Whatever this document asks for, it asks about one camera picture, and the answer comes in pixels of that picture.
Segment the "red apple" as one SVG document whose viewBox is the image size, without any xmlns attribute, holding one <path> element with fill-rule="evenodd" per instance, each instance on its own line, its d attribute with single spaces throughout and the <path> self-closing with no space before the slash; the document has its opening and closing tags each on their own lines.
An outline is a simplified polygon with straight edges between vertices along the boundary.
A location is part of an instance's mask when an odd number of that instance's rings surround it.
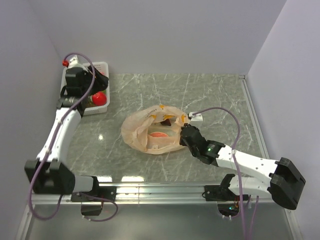
<svg viewBox="0 0 320 240">
<path fill-rule="evenodd" d="M 107 103 L 107 96 L 104 92 L 99 91 L 91 96 L 92 102 L 95 106 L 103 106 Z"/>
</svg>

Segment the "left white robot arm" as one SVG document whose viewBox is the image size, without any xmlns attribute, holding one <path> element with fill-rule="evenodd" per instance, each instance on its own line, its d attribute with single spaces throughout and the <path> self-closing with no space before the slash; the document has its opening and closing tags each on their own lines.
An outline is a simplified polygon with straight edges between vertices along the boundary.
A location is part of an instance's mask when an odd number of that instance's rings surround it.
<svg viewBox="0 0 320 240">
<path fill-rule="evenodd" d="M 90 65 L 67 68 L 64 77 L 65 85 L 60 91 L 49 136 L 36 159 L 26 161 L 24 170 L 32 193 L 70 195 L 82 192 L 89 201 L 95 201 L 101 195 L 97 178 L 75 175 L 66 166 L 66 160 L 72 137 L 89 101 L 82 96 L 89 87 L 92 87 L 89 95 L 106 90 L 109 79 Z"/>
</svg>

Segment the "translucent orange plastic bag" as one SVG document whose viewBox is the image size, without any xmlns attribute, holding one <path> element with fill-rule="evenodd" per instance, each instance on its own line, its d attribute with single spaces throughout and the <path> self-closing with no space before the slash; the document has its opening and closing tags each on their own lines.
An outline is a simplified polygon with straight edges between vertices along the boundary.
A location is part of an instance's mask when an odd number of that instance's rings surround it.
<svg viewBox="0 0 320 240">
<path fill-rule="evenodd" d="M 129 115 L 121 126 L 123 141 L 145 154 L 161 155 L 183 149 L 182 127 L 188 115 L 174 106 L 154 105 Z"/>
</svg>

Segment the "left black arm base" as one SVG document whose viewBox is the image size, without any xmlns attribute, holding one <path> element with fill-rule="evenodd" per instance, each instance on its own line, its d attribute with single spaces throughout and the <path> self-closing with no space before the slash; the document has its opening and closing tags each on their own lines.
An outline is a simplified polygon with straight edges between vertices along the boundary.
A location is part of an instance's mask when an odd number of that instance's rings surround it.
<svg viewBox="0 0 320 240">
<path fill-rule="evenodd" d="M 99 200 L 107 199 L 115 202 L 117 188 L 115 186 L 98 186 L 89 192 L 77 192 L 71 195 L 72 203 L 81 204 L 81 214 L 85 217 L 98 217 L 103 211 L 103 207 L 108 201 Z"/>
</svg>

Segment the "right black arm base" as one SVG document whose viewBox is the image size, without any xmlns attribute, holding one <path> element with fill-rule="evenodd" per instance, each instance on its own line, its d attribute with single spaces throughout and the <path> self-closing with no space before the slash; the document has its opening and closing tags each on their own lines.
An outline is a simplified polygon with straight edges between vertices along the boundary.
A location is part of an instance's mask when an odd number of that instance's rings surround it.
<svg viewBox="0 0 320 240">
<path fill-rule="evenodd" d="M 240 198 L 226 187 L 219 185 L 205 185 L 201 196 L 206 202 L 216 202 L 218 213 L 226 217 L 235 217 L 239 214 Z"/>
</svg>

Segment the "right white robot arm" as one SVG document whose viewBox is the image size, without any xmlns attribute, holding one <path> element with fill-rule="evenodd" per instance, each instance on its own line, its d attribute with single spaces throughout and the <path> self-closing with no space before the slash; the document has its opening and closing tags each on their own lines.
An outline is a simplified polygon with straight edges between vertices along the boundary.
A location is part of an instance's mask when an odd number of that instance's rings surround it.
<svg viewBox="0 0 320 240">
<path fill-rule="evenodd" d="M 204 164 L 246 175 L 241 180 L 237 176 L 229 177 L 227 183 L 222 183 L 220 194 L 224 199 L 231 200 L 243 193 L 271 197 L 285 209 L 297 209 L 306 179 L 290 159 L 266 159 L 233 150 L 221 142 L 205 139 L 200 130 L 190 124 L 181 128 L 180 144 L 188 147 L 192 156 Z"/>
</svg>

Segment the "dark brown fruit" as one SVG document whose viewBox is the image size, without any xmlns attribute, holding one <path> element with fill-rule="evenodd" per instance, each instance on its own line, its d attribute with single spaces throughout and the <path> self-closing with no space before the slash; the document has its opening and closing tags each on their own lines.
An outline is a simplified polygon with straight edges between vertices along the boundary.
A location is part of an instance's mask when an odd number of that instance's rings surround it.
<svg viewBox="0 0 320 240">
<path fill-rule="evenodd" d="M 171 118 L 168 118 L 168 119 L 165 119 L 165 120 L 161 121 L 160 124 L 161 124 L 162 126 L 170 127 L 170 126 L 172 126 L 173 122 L 174 122 L 174 121 L 172 121 Z"/>
</svg>

